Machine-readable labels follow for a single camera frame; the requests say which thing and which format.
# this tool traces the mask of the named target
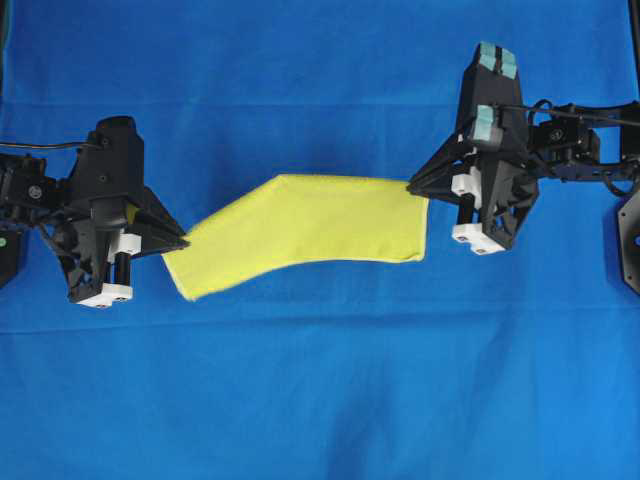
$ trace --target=blue tablecloth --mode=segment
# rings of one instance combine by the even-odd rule
[[[480,40],[517,55],[528,103],[638,97],[623,1],[25,0],[0,138],[132,115],[147,184],[190,227],[278,173],[408,178]],[[195,304],[151,257],[132,303],[69,305],[31,235],[0,290],[0,478],[637,479],[616,200],[541,190],[507,254],[457,245],[433,203],[422,263],[297,266]]]

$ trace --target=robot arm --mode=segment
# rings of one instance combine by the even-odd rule
[[[44,159],[0,156],[0,286],[17,272],[19,232],[37,228],[60,261],[69,300],[105,308],[133,297],[133,259],[187,243],[144,185],[144,143],[132,118],[100,121],[77,152],[61,180],[44,175]]]
[[[551,119],[536,125],[536,113]],[[594,129],[604,127],[620,127],[618,163],[600,162]],[[629,198],[619,212],[620,252],[625,281],[640,293],[640,104],[553,108],[542,100],[524,106],[515,57],[482,43],[464,74],[455,133],[408,190],[458,205],[453,238],[486,255],[513,247],[541,178],[604,182]],[[619,180],[631,181],[631,191],[616,187]]]

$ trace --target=yellow cloth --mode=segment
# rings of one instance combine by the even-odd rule
[[[420,261],[427,200],[406,183],[279,175],[197,225],[164,255],[189,300],[276,268],[321,260]]]

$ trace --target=screw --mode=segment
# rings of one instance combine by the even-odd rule
[[[549,140],[552,142],[558,142],[562,140],[562,137],[564,137],[564,132],[559,128],[556,128],[549,134]]]
[[[28,193],[34,200],[40,200],[42,198],[42,189],[37,185],[30,186]]]

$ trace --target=metal plate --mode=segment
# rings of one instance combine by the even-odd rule
[[[618,211],[624,281],[640,293],[640,190]]]

